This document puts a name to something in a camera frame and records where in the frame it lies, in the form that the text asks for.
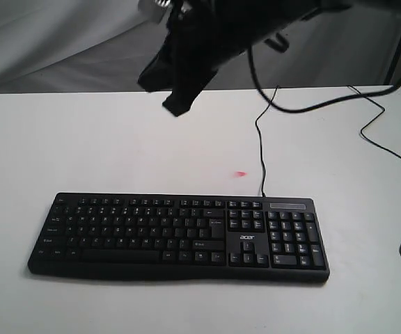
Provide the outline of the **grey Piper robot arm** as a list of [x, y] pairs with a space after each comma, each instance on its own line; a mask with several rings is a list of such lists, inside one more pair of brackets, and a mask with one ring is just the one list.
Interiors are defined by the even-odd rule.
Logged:
[[279, 32], [288, 25], [354, 6], [401, 17], [401, 1], [140, 1], [139, 9], [150, 21], [168, 19], [163, 45], [137, 83], [148, 93], [170, 90], [162, 105], [178, 117], [190, 110], [221, 65], [245, 53], [261, 98], [279, 111], [295, 114], [296, 110], [273, 103], [263, 92], [253, 45], [264, 42], [283, 53], [290, 44]]

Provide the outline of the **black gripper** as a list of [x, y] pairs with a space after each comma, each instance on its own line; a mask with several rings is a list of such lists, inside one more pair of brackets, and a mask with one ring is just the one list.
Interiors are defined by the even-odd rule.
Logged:
[[137, 84], [172, 90], [162, 106], [173, 116], [195, 99], [228, 61], [274, 32], [273, 1], [173, 1], [167, 35]]

